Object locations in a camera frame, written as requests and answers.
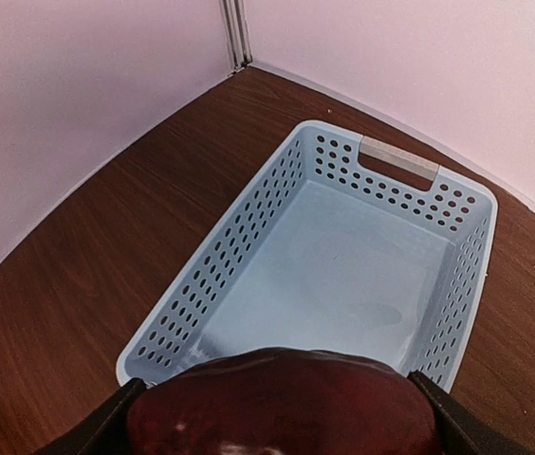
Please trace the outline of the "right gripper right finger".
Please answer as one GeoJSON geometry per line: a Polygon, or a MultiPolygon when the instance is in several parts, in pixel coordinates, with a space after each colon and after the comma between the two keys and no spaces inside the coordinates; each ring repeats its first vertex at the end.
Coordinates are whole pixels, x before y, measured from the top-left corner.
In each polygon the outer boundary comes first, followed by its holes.
{"type": "Polygon", "coordinates": [[[439,441],[445,454],[531,454],[526,447],[480,421],[424,373],[412,372],[407,378],[433,407],[439,441]]]}

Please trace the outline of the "dark red fruit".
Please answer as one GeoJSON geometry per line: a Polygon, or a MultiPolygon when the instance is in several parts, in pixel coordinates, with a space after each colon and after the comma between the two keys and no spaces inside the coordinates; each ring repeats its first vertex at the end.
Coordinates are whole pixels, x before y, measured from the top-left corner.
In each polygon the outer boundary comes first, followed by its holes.
{"type": "Polygon", "coordinates": [[[194,366],[128,410],[135,454],[440,454],[433,409],[374,359],[266,348],[194,366]]]}

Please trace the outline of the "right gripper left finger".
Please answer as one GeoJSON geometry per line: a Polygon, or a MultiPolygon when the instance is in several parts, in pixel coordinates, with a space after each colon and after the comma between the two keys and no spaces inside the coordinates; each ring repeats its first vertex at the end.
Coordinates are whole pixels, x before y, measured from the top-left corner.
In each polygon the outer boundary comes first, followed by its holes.
{"type": "Polygon", "coordinates": [[[118,455],[132,454],[126,430],[127,412],[147,390],[139,378],[121,386],[77,426],[34,455],[118,455]]]}

